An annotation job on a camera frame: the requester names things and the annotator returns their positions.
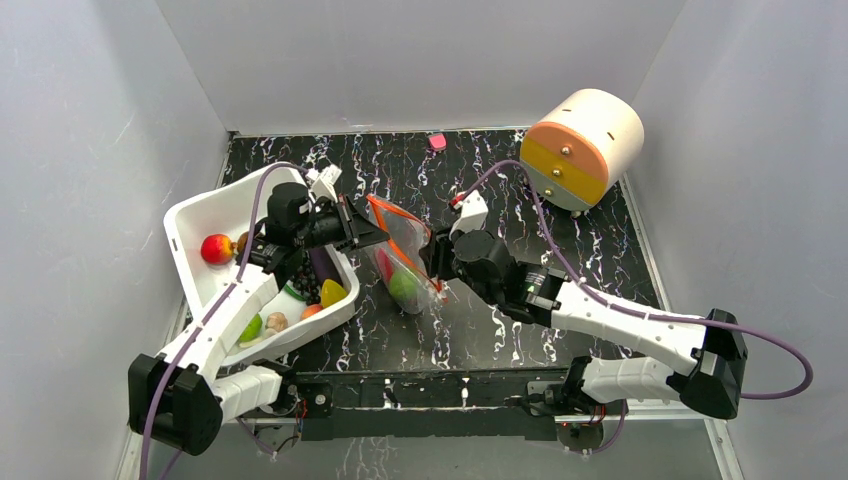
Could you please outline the clear zip bag orange zipper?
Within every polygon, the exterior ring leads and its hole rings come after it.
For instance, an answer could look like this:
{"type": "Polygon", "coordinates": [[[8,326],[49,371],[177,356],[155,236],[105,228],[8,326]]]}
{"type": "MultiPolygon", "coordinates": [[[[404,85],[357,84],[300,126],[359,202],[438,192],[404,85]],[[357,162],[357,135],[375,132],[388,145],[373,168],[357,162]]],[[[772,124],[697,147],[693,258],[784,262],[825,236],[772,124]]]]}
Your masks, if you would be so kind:
{"type": "Polygon", "coordinates": [[[389,295],[404,312],[422,313],[434,302],[442,299],[441,282],[427,277],[419,257],[419,249],[427,244],[431,230],[418,217],[388,199],[369,194],[366,200],[369,219],[390,235],[387,242],[366,249],[368,258],[377,268],[375,253],[376,249],[381,247],[391,257],[394,271],[407,270],[417,276],[419,298],[416,304],[399,305],[390,293],[389,295]]]}

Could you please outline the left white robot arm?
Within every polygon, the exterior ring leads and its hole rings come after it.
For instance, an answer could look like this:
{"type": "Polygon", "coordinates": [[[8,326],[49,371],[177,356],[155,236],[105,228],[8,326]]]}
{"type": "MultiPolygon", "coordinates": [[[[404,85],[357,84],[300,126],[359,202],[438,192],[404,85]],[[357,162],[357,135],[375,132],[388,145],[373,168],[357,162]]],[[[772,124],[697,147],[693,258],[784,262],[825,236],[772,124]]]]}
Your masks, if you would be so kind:
{"type": "Polygon", "coordinates": [[[282,373],[250,366],[219,379],[252,318],[282,291],[303,254],[324,247],[336,255],[370,247],[389,235],[344,196],[319,207],[300,180],[281,182],[270,192],[262,179],[197,195],[172,207],[165,226],[177,246],[205,224],[237,230],[264,227],[241,257],[227,267],[201,269],[217,290],[193,322],[155,356],[139,355],[128,370],[129,427],[197,456],[214,442],[221,426],[263,405],[275,416],[294,411],[297,387],[282,373]]]}

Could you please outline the green toy custard apple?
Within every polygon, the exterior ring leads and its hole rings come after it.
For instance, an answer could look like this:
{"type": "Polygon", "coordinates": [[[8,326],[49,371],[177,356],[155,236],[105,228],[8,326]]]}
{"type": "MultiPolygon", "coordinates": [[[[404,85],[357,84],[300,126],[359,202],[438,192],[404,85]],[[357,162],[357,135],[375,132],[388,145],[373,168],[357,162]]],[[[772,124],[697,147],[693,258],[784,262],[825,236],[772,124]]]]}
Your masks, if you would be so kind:
{"type": "Polygon", "coordinates": [[[396,270],[389,279],[389,293],[399,305],[414,305],[419,298],[419,282],[414,273],[396,270]]]}

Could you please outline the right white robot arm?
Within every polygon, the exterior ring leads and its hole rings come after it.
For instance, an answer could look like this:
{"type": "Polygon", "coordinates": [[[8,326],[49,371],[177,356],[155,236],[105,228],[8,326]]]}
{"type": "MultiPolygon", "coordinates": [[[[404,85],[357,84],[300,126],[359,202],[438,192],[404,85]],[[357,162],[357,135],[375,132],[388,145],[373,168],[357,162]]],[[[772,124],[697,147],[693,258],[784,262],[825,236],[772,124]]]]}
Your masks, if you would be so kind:
{"type": "Polygon", "coordinates": [[[485,230],[439,231],[418,254],[430,276],[461,280],[516,322],[578,332],[637,352],[619,360],[575,358],[561,384],[528,394],[528,408],[542,415],[587,414],[619,400],[663,400],[712,418],[737,417],[747,347],[731,330],[737,324],[732,314],[712,310],[708,318],[717,326],[662,322],[658,311],[627,315],[609,300],[596,301],[596,290],[566,272],[515,259],[485,230]]]}

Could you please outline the red toy chili pepper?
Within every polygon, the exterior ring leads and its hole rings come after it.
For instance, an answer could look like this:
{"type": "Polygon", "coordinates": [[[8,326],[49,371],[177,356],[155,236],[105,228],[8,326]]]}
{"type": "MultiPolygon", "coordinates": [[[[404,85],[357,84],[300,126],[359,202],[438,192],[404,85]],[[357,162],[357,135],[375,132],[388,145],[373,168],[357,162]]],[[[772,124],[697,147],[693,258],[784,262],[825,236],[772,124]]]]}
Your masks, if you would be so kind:
{"type": "Polygon", "coordinates": [[[375,261],[382,280],[389,283],[394,274],[394,266],[391,257],[383,248],[378,247],[375,253],[375,261]]]}

